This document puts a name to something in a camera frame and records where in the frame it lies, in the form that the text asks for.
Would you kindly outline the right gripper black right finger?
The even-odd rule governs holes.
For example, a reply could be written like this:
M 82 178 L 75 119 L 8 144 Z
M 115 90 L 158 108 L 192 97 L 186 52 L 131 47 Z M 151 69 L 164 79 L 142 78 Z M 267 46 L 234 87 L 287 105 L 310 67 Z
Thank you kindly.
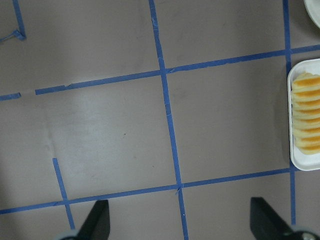
M 250 199 L 250 230 L 256 240 L 290 240 L 292 228 L 263 197 Z

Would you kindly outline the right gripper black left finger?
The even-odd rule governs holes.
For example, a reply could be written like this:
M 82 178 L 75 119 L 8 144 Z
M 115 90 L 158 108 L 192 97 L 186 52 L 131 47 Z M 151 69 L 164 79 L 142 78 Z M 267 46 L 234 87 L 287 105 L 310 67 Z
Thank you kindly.
M 110 236 L 110 208 L 109 201 L 95 202 L 87 218 L 79 229 L 76 240 L 107 240 Z

